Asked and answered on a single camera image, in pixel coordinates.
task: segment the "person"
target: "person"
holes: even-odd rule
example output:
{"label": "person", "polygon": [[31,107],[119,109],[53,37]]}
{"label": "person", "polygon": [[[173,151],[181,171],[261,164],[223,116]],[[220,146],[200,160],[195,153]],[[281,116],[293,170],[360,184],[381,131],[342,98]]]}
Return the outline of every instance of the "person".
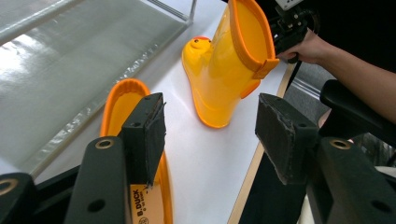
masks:
{"label": "person", "polygon": [[297,54],[300,61],[314,63],[326,69],[376,113],[396,124],[395,73],[333,46],[309,29],[301,43],[277,57],[288,60]]}

